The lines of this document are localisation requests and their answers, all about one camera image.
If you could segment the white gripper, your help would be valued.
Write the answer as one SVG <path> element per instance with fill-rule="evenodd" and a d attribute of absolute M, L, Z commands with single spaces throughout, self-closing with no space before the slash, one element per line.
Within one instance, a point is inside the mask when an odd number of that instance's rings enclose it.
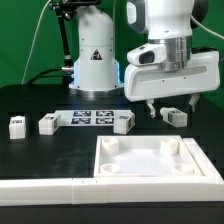
<path fill-rule="evenodd" d="M 159 64 L 136 67 L 125 71 L 124 93 L 130 101 L 147 100 L 150 116 L 156 117 L 154 99 L 192 94 L 189 105 L 195 111 L 200 92 L 216 90 L 220 85 L 219 52 L 193 54 L 184 69 L 161 70 Z"/>

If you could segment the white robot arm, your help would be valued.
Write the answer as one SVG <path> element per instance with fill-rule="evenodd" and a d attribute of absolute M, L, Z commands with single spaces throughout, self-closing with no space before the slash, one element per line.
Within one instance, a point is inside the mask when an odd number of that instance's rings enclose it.
<path fill-rule="evenodd" d="M 69 88 L 88 98 L 123 90 L 130 101 L 215 90 L 220 85 L 219 53 L 191 49 L 197 0 L 127 0 L 127 20 L 148 42 L 127 54 L 123 80 L 113 53 L 113 21 L 95 6 L 78 9 L 79 58 Z"/>

